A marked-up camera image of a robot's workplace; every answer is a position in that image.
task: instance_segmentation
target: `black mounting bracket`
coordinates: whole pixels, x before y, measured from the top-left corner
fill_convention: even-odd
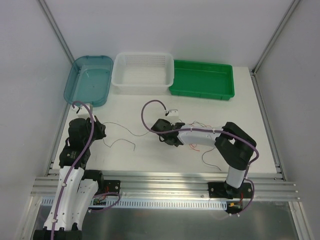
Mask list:
[[[252,186],[249,182],[243,182],[238,189],[238,193],[235,193],[232,197],[228,197],[223,181],[208,182],[208,192],[211,199],[241,199],[241,193],[243,194],[243,199],[251,199],[253,195]]]
[[[119,180],[104,180],[105,193],[120,193],[121,181]]]

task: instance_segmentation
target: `teal plastic tray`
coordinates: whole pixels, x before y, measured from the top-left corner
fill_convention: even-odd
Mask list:
[[[108,56],[82,56],[72,64],[64,89],[64,99],[71,104],[81,101],[100,107],[107,101],[113,61]]]

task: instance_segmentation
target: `basket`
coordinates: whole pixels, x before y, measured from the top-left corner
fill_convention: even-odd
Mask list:
[[[169,53],[119,53],[111,83],[115,91],[129,95],[161,95],[174,83],[174,59]]]

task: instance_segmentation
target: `white wall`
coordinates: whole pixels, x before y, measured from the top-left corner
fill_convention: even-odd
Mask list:
[[[292,0],[47,0],[75,58],[169,52],[253,68]]]
[[[257,73],[277,148],[320,239],[320,1],[303,0]]]
[[[36,0],[0,1],[0,238],[11,240],[49,159],[70,64]]]

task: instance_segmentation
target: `white table surface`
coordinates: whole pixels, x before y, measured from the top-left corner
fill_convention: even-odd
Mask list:
[[[93,108],[101,123],[114,122],[125,126],[136,135],[147,132],[141,123],[141,109],[152,99],[161,100],[167,109],[178,109],[179,118],[184,123],[198,121],[212,127],[234,122],[256,142],[260,158],[251,166],[250,173],[276,173],[264,123],[260,113],[256,94],[247,67],[233,67],[235,96],[229,101],[214,99],[165,95],[121,95],[116,94],[111,86],[105,105]],[[164,117],[164,109],[159,103],[151,103],[145,109],[145,121],[151,127],[157,119]],[[58,154],[53,169],[59,169],[59,154],[68,137],[68,123],[76,118],[76,113],[69,110],[64,126]],[[204,155],[207,163],[218,165],[222,171],[208,167],[202,162],[202,154],[210,150],[208,146],[197,146],[200,151],[192,150],[188,145],[169,146],[159,142],[156,134],[133,136],[124,128],[115,124],[106,124],[105,143],[111,145],[117,139],[126,139],[134,145],[119,140],[112,148],[102,140],[95,141],[90,147],[91,157],[86,169],[108,171],[168,172],[168,173],[227,173],[228,164],[218,150]]]

